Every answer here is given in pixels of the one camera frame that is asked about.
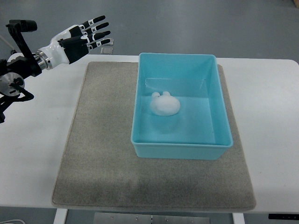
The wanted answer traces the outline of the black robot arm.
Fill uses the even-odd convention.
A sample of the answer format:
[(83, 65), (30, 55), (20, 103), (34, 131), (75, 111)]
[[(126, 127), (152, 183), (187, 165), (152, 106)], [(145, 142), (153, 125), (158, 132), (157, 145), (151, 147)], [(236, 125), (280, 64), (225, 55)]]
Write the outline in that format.
[(23, 53), (12, 61), (0, 61), (0, 122), (5, 121), (4, 111), (14, 102), (29, 101), (34, 95), (25, 90), (25, 79), (36, 77), (42, 72), (39, 57), (34, 55), (27, 46), (22, 33), (37, 30), (32, 20), (10, 20), (6, 25), (10, 35)]

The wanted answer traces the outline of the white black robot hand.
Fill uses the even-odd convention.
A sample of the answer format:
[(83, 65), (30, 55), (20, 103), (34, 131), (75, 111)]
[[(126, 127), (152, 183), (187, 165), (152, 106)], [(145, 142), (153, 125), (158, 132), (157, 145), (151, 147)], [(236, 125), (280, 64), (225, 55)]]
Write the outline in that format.
[(40, 48), (35, 60), (42, 70), (51, 70), (60, 64), (72, 64), (86, 56), (91, 50), (102, 45), (110, 45), (112, 39), (107, 38), (110, 31), (101, 31), (109, 23), (99, 24), (104, 15), (73, 25), (54, 36), (50, 44)]

